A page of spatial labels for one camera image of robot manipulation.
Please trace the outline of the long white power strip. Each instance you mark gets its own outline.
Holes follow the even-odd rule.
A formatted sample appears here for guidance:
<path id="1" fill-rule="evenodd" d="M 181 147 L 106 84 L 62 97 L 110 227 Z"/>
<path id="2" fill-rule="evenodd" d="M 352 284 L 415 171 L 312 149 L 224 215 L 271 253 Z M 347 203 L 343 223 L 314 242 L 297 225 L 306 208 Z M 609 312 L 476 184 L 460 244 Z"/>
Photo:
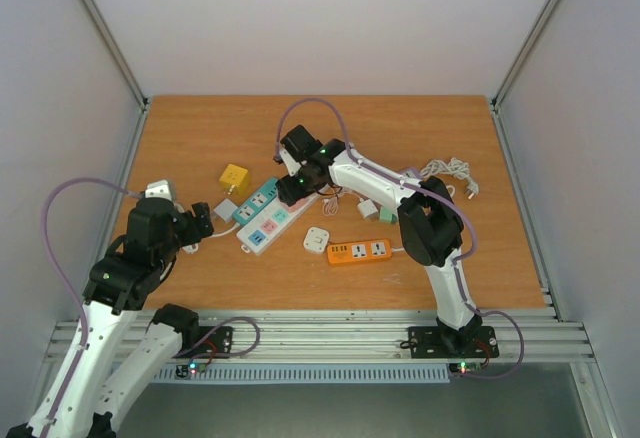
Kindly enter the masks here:
<path id="1" fill-rule="evenodd" d="M 241 243 L 241 250 L 256 256 L 262 254 L 275 240 L 280 237 L 308 208 L 317 200 L 318 196 L 309 196 L 309 202 L 302 208 L 289 212 L 278 196 L 268 204 L 246 226 L 240 226 L 236 233 Z"/>

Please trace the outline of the pink cube socket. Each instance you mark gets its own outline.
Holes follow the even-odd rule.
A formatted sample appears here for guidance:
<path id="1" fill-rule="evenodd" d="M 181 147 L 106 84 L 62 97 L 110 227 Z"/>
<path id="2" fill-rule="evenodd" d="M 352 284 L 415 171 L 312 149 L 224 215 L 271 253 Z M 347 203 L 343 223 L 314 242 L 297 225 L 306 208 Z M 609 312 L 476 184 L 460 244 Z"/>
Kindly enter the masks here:
<path id="1" fill-rule="evenodd" d="M 298 201 L 296 201 L 294 204 L 292 205 L 286 205 L 284 204 L 283 207 L 288 210 L 289 212 L 294 212 L 302 207 L 304 207 L 307 203 L 309 202 L 309 197 L 306 198 L 302 198 Z"/>

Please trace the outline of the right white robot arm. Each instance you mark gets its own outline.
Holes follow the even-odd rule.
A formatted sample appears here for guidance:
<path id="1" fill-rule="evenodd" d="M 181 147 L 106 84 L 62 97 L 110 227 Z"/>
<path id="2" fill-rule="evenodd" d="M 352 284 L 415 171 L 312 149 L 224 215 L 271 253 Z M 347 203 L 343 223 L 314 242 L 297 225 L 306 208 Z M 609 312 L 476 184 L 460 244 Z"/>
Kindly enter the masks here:
<path id="1" fill-rule="evenodd" d="M 429 277 L 442 345 L 452 356 L 475 345 L 474 312 L 460 264 L 464 226 L 441 180 L 422 181 L 393 172 L 339 139 L 322 143 L 302 125 L 279 139 L 274 161 L 287 168 L 277 191 L 289 206 L 333 186 L 395 213 L 405 252 Z"/>

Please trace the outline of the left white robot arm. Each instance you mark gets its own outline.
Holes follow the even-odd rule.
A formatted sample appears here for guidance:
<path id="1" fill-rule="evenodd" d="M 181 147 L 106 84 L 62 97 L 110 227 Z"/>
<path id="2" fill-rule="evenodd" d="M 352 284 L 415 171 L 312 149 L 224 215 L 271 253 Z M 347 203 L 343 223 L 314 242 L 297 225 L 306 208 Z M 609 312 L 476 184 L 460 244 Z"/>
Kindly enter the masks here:
<path id="1" fill-rule="evenodd" d="M 199 316 L 166 304 L 155 312 L 127 359 L 112 366 L 147 297 L 171 274 L 181 248 L 213 234 L 208 204 L 181 212 L 161 197 L 140 199 L 125 234 L 90 270 L 83 315 L 49 392 L 10 437 L 114 437 L 153 375 L 201 344 Z"/>

